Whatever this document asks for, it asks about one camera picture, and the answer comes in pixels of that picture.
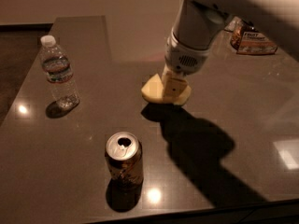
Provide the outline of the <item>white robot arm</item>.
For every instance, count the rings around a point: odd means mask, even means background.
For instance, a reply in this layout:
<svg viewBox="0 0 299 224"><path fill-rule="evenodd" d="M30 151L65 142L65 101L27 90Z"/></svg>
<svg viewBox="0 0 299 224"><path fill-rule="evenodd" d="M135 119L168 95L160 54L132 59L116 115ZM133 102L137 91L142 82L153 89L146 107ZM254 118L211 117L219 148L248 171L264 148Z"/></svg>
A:
<svg viewBox="0 0 299 224"><path fill-rule="evenodd" d="M299 0L183 0L166 43L165 102L186 102L191 88L185 77L201 68L214 38L233 17L252 24L294 59L299 58Z"/></svg>

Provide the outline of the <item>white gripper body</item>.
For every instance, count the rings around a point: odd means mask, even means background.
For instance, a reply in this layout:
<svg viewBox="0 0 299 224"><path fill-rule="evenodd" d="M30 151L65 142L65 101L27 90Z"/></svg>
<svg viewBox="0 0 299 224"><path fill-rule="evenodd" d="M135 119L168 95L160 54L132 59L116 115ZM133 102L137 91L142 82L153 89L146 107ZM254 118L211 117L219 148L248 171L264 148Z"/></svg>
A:
<svg viewBox="0 0 299 224"><path fill-rule="evenodd" d="M165 45L165 64L175 73L190 75L196 73L205 63L209 54L210 43L199 47L187 46L171 32Z"/></svg>

